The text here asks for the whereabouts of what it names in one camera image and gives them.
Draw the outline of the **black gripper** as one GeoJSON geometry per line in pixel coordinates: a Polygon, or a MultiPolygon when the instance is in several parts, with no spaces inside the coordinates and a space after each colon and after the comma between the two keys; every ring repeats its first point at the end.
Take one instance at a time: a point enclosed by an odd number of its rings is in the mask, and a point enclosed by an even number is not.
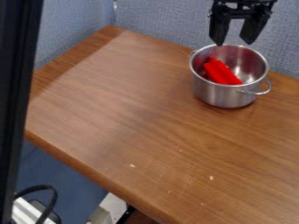
{"type": "Polygon", "coordinates": [[[230,30],[231,19],[245,19],[239,33],[251,45],[263,31],[278,0],[213,0],[210,8],[210,38],[222,46],[230,30]]]}

